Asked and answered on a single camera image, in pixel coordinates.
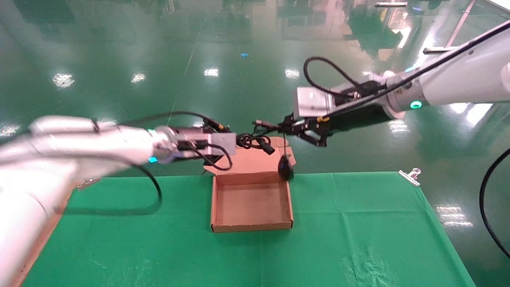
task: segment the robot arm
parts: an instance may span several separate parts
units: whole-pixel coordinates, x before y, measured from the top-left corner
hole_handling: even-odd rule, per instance
[[[338,131],[403,118],[406,111],[422,106],[510,101],[509,28],[507,21],[413,71],[365,75],[358,80],[363,90],[350,83],[333,88],[348,97],[299,87],[291,115],[278,125],[256,121],[255,129],[325,147]]]
[[[0,286],[9,286],[47,221],[77,182],[142,165],[235,154],[236,135],[211,128],[109,127],[87,118],[46,116],[0,146]]]

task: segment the black computer mouse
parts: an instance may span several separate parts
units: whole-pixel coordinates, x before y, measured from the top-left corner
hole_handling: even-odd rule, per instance
[[[294,171],[286,155],[283,155],[278,162],[278,174],[283,180],[290,180],[294,177]]]

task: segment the box flap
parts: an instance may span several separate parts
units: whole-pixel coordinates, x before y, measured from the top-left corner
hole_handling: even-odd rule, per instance
[[[281,137],[270,137],[271,146],[275,148],[273,154],[268,155],[263,150],[259,149],[245,149],[243,147],[236,148],[236,154],[231,155],[232,168],[228,171],[219,171],[212,166],[204,166],[203,168],[207,171],[212,172],[215,175],[225,174],[248,174],[248,173],[260,173],[260,172],[277,172],[278,162],[280,157],[284,153],[284,139]],[[292,148],[289,146],[285,147],[287,151],[287,157],[291,165],[296,163]],[[216,165],[228,166],[227,157],[222,157]]]

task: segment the reflective floor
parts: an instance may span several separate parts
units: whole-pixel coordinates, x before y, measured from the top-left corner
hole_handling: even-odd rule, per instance
[[[3,0],[0,1],[0,137],[46,114],[121,123],[189,110],[238,133],[251,121],[279,122],[292,93],[308,86],[304,60],[324,56],[353,77],[423,63],[444,46],[468,0],[409,0],[377,9],[376,0]],[[510,18],[478,0],[458,45]],[[313,64],[325,86],[345,80]],[[509,145],[509,104],[453,104],[405,119],[337,134],[327,149],[290,139],[299,173],[408,171],[422,189],[478,286],[510,281],[510,261],[483,227],[478,188]],[[155,125],[200,125],[192,117]],[[200,162],[151,167],[157,175],[202,172]],[[488,216],[510,248],[510,193],[502,163],[489,183]],[[133,171],[123,175],[137,176]]]

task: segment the green tablecloth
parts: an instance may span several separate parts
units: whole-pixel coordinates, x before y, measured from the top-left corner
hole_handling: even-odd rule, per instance
[[[24,286],[474,286],[431,206],[398,173],[300,174],[291,230],[213,234],[212,177],[146,178],[75,192]]]

